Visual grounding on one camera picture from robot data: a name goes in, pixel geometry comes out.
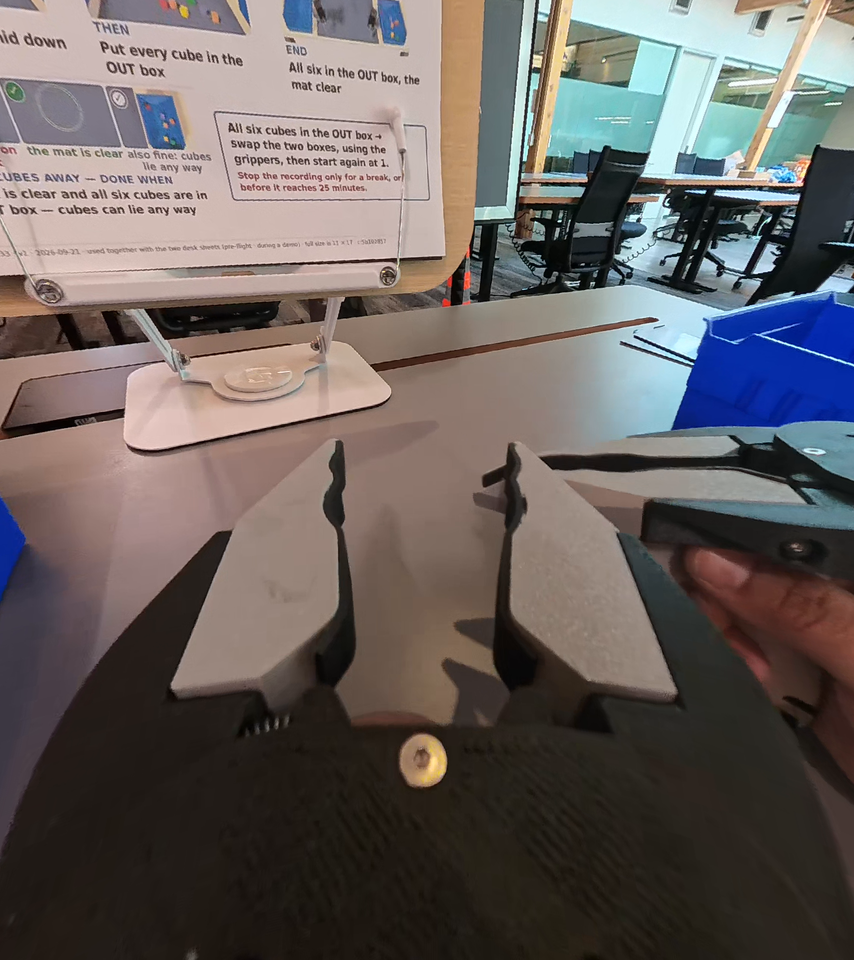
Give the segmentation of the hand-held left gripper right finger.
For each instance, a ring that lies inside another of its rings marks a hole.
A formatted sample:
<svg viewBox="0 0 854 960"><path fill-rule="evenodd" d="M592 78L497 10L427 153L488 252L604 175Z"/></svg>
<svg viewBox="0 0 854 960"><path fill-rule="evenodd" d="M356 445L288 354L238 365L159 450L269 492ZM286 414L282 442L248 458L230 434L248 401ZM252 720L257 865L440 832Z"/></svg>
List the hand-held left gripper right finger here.
<svg viewBox="0 0 854 960"><path fill-rule="evenodd" d="M508 445L493 659L553 714L596 696L673 704L677 687L617 528L519 442Z"/></svg>

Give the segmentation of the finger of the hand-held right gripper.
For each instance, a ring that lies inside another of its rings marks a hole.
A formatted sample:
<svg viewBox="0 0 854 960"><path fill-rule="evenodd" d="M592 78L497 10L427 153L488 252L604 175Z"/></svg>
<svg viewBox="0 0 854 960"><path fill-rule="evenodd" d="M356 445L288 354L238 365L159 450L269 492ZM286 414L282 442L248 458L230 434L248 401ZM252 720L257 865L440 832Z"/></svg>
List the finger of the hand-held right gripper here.
<svg viewBox="0 0 854 960"><path fill-rule="evenodd" d="M582 452L541 453L561 472L638 474L663 470L776 473L772 431L672 431L611 440Z"/></svg>
<svg viewBox="0 0 854 960"><path fill-rule="evenodd" d="M572 489L624 533L642 532L642 513L649 499L807 503L787 484L726 469L575 470Z"/></svg>

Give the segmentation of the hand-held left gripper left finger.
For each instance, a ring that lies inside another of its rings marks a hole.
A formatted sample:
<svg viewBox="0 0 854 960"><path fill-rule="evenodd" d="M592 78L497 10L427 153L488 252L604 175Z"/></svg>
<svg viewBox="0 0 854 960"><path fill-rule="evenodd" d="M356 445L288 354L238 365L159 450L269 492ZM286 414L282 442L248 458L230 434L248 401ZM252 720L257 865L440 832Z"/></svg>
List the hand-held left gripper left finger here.
<svg viewBox="0 0 854 960"><path fill-rule="evenodd" d="M357 646L345 487L331 439L240 518L173 676L177 699L252 692L290 710L338 686Z"/></svg>

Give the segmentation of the grey desk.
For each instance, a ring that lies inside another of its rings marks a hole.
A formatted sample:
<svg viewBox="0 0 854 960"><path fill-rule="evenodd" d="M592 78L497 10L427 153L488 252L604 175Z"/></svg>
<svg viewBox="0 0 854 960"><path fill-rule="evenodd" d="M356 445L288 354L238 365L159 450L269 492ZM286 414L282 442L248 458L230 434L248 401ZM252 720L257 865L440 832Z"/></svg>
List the grey desk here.
<svg viewBox="0 0 854 960"><path fill-rule="evenodd" d="M520 304L520 344L420 345L385 365L375 409L172 453L127 447L120 419L0 438L0 494L27 547L0 606L0 853L49 738L123 630L214 535L326 439L345 446L345 534L358 630L338 691L349 713L492 720L505 701L489 644L504 522L478 504L507 444L579 451L672 425L684 366L615 325L691 309L572 306L597 332L546 339L562 307Z"/></svg>

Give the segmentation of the black desk grommet cover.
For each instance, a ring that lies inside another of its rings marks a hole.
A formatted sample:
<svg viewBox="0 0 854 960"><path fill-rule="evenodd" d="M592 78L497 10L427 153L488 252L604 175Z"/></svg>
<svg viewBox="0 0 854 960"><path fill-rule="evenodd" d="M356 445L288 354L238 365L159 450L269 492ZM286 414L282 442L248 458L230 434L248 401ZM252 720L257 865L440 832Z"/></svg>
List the black desk grommet cover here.
<svg viewBox="0 0 854 960"><path fill-rule="evenodd" d="M115 366L28 379L17 391L2 428L18 430L123 413L127 380L139 368Z"/></svg>

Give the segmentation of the person's right hand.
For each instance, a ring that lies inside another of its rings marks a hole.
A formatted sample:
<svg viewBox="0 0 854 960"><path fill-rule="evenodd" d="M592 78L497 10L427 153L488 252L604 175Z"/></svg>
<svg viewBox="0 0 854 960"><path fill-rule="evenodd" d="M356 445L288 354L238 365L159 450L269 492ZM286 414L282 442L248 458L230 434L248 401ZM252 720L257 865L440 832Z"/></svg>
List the person's right hand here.
<svg viewBox="0 0 854 960"><path fill-rule="evenodd" d="M854 582L828 580L729 550L689 547L685 587L763 685L764 635L825 676L813 736L854 788Z"/></svg>

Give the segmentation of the grey flat panel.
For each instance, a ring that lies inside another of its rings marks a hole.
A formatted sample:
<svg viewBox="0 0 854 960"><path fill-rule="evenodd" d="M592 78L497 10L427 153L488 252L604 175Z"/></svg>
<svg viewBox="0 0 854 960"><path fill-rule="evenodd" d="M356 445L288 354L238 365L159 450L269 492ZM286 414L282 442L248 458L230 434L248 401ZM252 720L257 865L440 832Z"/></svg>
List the grey flat panel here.
<svg viewBox="0 0 854 960"><path fill-rule="evenodd" d="M705 319L662 321L636 325L627 330L620 345L636 352L691 368L706 333Z"/></svg>

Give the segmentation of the white metal stand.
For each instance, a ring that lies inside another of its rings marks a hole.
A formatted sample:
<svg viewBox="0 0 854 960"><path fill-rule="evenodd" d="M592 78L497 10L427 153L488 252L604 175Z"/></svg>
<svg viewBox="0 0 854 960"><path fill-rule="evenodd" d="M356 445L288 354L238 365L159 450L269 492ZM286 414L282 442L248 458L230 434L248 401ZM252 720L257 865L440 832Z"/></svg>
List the white metal stand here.
<svg viewBox="0 0 854 960"><path fill-rule="evenodd" d="M313 341L188 357L145 309L126 310L163 364L128 378L123 437L140 452L178 450L380 406L392 390L334 332L341 297L326 302Z"/></svg>

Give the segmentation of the red striped object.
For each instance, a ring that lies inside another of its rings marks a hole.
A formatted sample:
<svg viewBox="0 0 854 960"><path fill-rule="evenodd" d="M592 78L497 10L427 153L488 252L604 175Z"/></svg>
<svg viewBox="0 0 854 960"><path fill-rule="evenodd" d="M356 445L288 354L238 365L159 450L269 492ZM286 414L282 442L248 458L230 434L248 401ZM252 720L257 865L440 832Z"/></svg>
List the red striped object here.
<svg viewBox="0 0 854 960"><path fill-rule="evenodd" d="M471 258L468 251L457 268L446 280L441 305L467 306L471 302Z"/></svg>

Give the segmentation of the instruction sheet on stand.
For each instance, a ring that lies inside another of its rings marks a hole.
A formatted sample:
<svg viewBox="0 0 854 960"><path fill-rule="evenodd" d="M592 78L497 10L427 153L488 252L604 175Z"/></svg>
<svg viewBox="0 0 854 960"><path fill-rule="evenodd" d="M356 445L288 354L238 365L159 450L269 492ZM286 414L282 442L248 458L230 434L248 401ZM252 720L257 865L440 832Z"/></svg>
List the instruction sheet on stand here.
<svg viewBox="0 0 854 960"><path fill-rule="evenodd" d="M394 261L233 266L183 270L133 270L55 274L64 291L55 304L38 300L21 274L0 275L0 317L52 315L75 309L239 305L323 296L422 293L457 268L473 228L478 159L482 1L442 5L440 167L445 257L405 258L396 282L381 283Z"/></svg>

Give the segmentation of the dark partition panel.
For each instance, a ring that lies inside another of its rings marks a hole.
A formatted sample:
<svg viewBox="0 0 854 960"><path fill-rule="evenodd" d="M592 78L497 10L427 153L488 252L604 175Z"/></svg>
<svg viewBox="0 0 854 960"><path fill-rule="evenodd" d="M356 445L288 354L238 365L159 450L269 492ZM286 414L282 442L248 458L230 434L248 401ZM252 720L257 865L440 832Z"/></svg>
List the dark partition panel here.
<svg viewBox="0 0 854 960"><path fill-rule="evenodd" d="M523 22L522 1L484 3L476 212L507 201Z"/></svg>

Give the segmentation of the printed instruction sheet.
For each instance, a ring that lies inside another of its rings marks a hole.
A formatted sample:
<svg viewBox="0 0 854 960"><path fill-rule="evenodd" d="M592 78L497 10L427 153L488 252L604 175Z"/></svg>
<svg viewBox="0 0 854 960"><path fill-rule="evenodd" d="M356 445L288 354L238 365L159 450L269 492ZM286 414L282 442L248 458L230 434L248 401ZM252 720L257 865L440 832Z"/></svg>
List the printed instruction sheet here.
<svg viewBox="0 0 854 960"><path fill-rule="evenodd" d="M0 2L0 276L440 258L442 2Z"/></svg>

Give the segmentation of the wooden pillar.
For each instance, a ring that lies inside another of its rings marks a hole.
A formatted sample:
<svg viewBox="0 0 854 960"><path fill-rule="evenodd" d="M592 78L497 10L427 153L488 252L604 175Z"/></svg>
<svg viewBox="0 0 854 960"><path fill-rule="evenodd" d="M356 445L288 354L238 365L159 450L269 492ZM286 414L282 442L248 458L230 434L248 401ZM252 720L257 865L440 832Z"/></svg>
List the wooden pillar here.
<svg viewBox="0 0 854 960"><path fill-rule="evenodd" d="M745 153L744 169L755 171L767 149L773 131L782 121L793 99L793 85L814 38L827 18L829 1L810 1L797 30L790 52L769 95L769 101Z"/></svg>
<svg viewBox="0 0 854 960"><path fill-rule="evenodd" d="M536 103L525 163L526 174L540 174L544 169L573 5L573 1L553 1L551 4L544 34Z"/></svg>

